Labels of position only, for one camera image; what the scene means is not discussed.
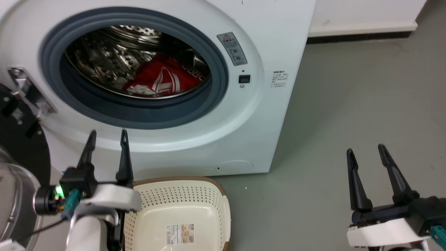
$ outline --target black baseboard strip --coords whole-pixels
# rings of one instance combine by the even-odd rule
[[[313,37],[307,39],[307,44],[322,44],[322,43],[338,43],[338,42],[353,42],[379,39],[395,39],[408,38],[412,31],[400,32],[386,32],[386,33],[369,33],[369,34],[353,34],[353,35],[339,35],[328,37]]]

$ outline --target front-loading washing machine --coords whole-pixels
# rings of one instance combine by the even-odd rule
[[[0,83],[39,117],[58,170],[97,130],[114,179],[268,172],[315,0],[2,0]],[[20,112],[12,113],[20,124]]]

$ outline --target green led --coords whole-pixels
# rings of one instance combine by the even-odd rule
[[[62,187],[60,185],[58,185],[56,187],[56,194],[59,195],[59,197],[61,197],[62,199],[65,199],[64,195],[63,195],[63,190]]]

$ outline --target white baseboard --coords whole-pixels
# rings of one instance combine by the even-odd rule
[[[364,24],[364,25],[312,25],[308,37],[326,37],[353,34],[386,33],[400,31],[414,31],[417,23],[398,24]]]

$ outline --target laundry basket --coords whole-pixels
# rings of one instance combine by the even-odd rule
[[[225,191],[205,177],[134,183],[142,210],[125,216],[126,251],[225,251],[231,212]]]

